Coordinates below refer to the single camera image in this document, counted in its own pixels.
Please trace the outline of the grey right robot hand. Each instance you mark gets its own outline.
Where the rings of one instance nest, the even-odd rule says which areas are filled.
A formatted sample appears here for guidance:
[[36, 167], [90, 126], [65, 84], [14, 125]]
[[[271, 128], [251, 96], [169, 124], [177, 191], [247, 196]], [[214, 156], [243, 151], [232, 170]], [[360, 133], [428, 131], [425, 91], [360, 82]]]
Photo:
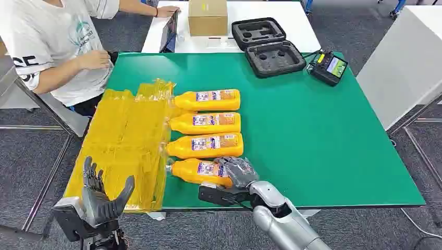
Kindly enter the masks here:
[[226, 169], [236, 188], [246, 188], [252, 182], [259, 180], [258, 173], [247, 158], [224, 156], [215, 158], [214, 162]]

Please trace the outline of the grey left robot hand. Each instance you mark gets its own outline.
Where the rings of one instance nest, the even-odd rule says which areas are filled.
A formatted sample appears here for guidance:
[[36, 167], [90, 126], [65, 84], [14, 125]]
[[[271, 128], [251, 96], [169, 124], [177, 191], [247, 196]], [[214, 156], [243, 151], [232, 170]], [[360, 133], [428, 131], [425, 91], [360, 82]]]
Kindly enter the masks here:
[[85, 219], [95, 228], [118, 219], [135, 188], [135, 178], [131, 175], [126, 179], [125, 187], [117, 198], [110, 200], [104, 189], [103, 170], [96, 172], [96, 167], [97, 164], [93, 162], [92, 157], [86, 157], [83, 164], [82, 200], [86, 213]]

